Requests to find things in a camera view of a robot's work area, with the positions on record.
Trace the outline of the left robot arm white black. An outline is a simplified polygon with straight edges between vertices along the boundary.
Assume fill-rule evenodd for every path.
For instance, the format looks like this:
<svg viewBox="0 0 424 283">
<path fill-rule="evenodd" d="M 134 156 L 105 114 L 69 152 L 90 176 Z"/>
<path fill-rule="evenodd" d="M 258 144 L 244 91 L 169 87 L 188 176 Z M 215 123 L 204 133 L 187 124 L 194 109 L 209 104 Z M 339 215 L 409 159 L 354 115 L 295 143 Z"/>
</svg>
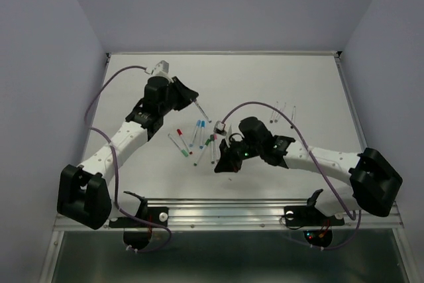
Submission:
<svg viewBox="0 0 424 283">
<path fill-rule="evenodd" d="M 106 144 L 81 164 L 69 164 L 61 171 L 57 212 L 91 229 L 99 229 L 112 211 L 108 186 L 115 173 L 152 139 L 164 124 L 165 115 L 181 111 L 198 96 L 177 77 L 149 78 L 144 96 L 113 137 L 107 137 Z"/>
</svg>

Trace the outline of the dark red capped pen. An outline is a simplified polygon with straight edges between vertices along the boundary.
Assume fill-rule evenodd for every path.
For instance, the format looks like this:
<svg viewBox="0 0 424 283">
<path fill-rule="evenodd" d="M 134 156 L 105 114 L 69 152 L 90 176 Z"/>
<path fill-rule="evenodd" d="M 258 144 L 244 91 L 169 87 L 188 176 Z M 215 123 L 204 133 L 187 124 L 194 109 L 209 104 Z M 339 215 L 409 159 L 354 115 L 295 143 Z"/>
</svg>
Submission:
<svg viewBox="0 0 424 283">
<path fill-rule="evenodd" d="M 272 114 L 271 114 L 271 117 L 270 117 L 270 123 L 273 123 L 274 122 L 274 119 L 276 117 L 276 111 L 275 111 L 275 109 L 278 109 L 278 104 L 279 104 L 278 101 L 276 101 L 275 104 L 274 104 L 274 109 L 272 110 Z"/>
</svg>

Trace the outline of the purple capped pen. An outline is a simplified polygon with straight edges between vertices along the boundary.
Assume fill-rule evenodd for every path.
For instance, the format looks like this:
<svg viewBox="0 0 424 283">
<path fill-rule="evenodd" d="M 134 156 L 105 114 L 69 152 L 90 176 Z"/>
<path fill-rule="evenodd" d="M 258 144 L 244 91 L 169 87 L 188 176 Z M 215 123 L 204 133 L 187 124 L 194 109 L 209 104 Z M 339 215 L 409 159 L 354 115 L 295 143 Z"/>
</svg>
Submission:
<svg viewBox="0 0 424 283">
<path fill-rule="evenodd" d="M 202 106 L 200 106 L 200 104 L 199 104 L 198 100 L 194 100 L 193 102 L 194 102 L 195 106 L 199 109 L 200 113 L 203 115 L 203 117 L 205 118 L 205 120 L 206 120 L 208 123 L 211 123 L 211 122 L 212 122 L 212 120 L 211 120 L 211 119 L 207 116 L 207 114 L 206 114 L 206 112 L 203 110 Z"/>
</svg>

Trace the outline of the pink capped pen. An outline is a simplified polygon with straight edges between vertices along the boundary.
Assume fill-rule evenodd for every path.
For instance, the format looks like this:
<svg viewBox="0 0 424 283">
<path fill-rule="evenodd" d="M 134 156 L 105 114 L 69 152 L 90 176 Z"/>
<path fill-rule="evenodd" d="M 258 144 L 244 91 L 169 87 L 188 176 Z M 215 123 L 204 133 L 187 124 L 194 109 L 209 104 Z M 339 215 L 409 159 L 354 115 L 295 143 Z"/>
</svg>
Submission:
<svg viewBox="0 0 424 283">
<path fill-rule="evenodd" d="M 219 139 L 217 134 L 213 134 L 213 159 L 215 162 L 219 160 Z"/>
</svg>

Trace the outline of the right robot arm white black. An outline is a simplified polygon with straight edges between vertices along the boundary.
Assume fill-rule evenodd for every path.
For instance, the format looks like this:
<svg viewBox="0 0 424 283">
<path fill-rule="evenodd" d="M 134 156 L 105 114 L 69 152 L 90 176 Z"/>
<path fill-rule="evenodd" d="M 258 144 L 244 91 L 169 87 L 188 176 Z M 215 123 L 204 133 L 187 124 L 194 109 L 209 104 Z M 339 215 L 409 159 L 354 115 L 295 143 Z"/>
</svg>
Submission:
<svg viewBox="0 0 424 283">
<path fill-rule="evenodd" d="M 355 153 L 304 146 L 292 137 L 272 134 L 256 117 L 243 119 L 238 128 L 241 140 L 227 133 L 219 145 L 216 173 L 237 173 L 243 161 L 259 157 L 271 166 L 314 172 L 326 182 L 342 182 L 342 187 L 330 186 L 327 194 L 316 190 L 308 199 L 305 216 L 312 223 L 360 209 L 377 217 L 390 214 L 403 179 L 376 149 Z"/>
</svg>

